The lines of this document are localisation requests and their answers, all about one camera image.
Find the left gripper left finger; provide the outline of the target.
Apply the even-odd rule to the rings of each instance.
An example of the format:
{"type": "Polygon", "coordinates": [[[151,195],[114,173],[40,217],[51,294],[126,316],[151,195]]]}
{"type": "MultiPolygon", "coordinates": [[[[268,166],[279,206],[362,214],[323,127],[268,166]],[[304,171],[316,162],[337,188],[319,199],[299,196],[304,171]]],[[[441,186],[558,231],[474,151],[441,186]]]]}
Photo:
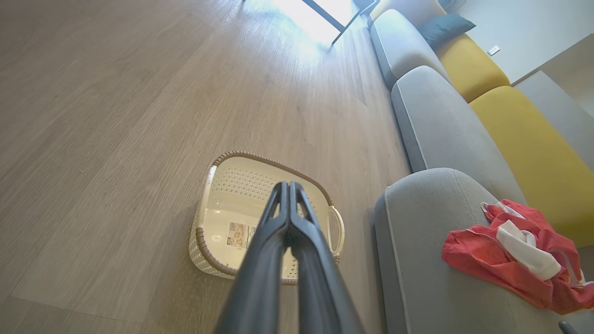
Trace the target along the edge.
{"type": "Polygon", "coordinates": [[[215,334],[275,334],[278,331],[288,206],[288,184],[277,183],[221,311],[215,334]]]}

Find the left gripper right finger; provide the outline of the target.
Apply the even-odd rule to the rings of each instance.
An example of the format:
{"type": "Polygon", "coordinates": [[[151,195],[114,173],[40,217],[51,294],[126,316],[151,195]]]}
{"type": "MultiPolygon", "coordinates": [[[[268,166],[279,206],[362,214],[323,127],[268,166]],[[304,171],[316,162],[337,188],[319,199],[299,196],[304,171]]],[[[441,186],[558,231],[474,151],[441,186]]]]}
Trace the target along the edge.
{"type": "Polygon", "coordinates": [[[298,262],[300,334],[364,334],[303,186],[289,186],[289,246],[298,262]]]}

